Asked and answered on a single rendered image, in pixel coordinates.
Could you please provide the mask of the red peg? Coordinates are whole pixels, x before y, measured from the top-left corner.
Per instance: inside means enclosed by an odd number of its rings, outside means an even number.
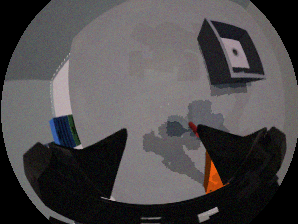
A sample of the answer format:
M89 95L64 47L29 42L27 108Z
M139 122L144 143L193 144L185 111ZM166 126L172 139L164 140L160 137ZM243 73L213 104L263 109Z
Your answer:
M188 125L189 125L190 128L192 128L192 131L193 131L194 133L196 133L196 136L197 136L197 137L200 136L200 135L197 135L197 125L194 125L194 124L192 123L192 121L189 121Z

